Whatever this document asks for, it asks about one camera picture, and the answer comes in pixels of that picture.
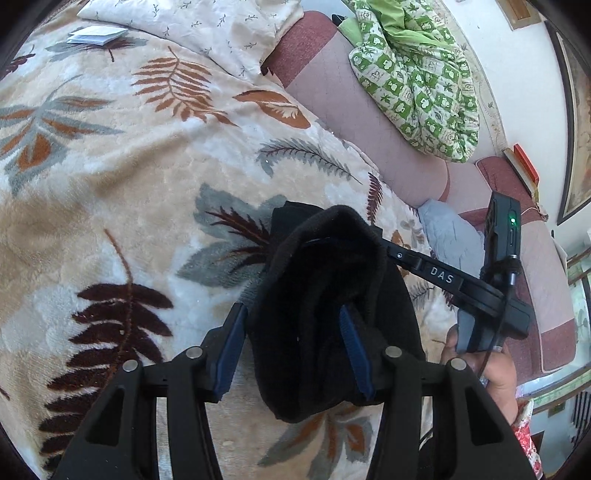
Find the green fabric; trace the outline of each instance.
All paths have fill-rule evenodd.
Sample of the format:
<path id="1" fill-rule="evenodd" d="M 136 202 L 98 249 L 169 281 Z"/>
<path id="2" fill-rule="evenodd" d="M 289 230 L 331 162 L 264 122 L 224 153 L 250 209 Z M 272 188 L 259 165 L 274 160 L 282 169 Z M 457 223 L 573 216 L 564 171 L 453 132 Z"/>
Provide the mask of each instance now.
<path id="1" fill-rule="evenodd" d="M 465 162 L 480 119 L 462 49 L 428 0 L 351 0 L 339 30 L 363 88 L 416 149 Z"/>

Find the red floral fabric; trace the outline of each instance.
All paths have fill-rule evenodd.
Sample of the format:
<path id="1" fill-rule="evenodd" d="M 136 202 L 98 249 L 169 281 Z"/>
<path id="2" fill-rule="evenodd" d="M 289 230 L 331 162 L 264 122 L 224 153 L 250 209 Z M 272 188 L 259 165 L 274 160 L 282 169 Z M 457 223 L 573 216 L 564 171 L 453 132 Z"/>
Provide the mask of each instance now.
<path id="1" fill-rule="evenodd" d="M 519 405 L 519 413 L 511 428 L 515 433 L 517 440 L 519 440 L 527 459 L 530 461 L 531 467 L 534 469 L 535 477 L 540 480 L 543 474 L 542 462 L 535 448 L 534 442 L 531 440 L 530 433 L 530 421 L 531 415 L 534 411 L 534 402 L 533 400 L 520 398 L 517 400 L 517 404 Z"/>

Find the black cloth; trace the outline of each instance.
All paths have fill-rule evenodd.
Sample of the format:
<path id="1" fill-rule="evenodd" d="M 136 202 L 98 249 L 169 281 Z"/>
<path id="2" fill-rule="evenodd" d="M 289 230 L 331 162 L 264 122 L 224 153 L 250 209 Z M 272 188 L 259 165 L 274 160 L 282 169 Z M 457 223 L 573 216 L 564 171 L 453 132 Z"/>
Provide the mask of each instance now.
<path id="1" fill-rule="evenodd" d="M 286 202 L 272 214 L 266 275 L 247 321 L 256 380 L 281 420 L 298 422 L 358 391 L 339 327 L 353 304 L 384 345 L 425 360 L 417 319 L 398 267 L 353 209 Z"/>

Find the sofa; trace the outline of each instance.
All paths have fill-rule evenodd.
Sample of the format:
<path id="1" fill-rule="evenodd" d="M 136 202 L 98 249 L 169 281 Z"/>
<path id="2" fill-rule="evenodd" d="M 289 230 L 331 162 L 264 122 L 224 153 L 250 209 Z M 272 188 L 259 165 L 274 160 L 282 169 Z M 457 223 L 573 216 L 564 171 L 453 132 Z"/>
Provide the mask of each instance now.
<path id="1" fill-rule="evenodd" d="M 349 65 L 351 44 L 320 12 L 283 37 L 264 64 L 289 94 L 338 137 L 357 145 L 378 166 L 382 180 L 407 204 L 446 202 L 482 231 L 491 191 L 517 198 L 522 209 L 517 296 L 531 304 L 535 321 L 526 340 L 508 339 L 518 382 L 556 371 L 573 360 L 576 325 L 570 291 L 555 243 L 534 202 L 504 158 L 447 163 L 413 149 L 359 85 Z"/>

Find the metal screw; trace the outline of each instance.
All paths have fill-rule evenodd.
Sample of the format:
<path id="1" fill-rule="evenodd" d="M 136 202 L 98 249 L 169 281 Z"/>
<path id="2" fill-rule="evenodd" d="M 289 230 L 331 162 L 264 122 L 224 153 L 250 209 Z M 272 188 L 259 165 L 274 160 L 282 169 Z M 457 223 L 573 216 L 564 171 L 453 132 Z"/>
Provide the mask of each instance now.
<path id="1" fill-rule="evenodd" d="M 386 348 L 386 355 L 390 358 L 399 358 L 402 356 L 402 350 L 397 346 L 389 346 Z"/>
<path id="2" fill-rule="evenodd" d="M 199 358 L 203 355 L 203 349 L 200 346 L 192 346 L 187 350 L 186 354 L 189 358 Z"/>
<path id="3" fill-rule="evenodd" d="M 126 372 L 132 372 L 134 371 L 136 368 L 138 368 L 138 363 L 136 360 L 127 360 L 124 364 L 123 364 L 123 370 L 125 370 Z"/>
<path id="4" fill-rule="evenodd" d="M 452 358 L 450 365 L 455 370 L 464 370 L 467 367 L 467 363 L 461 358 Z"/>

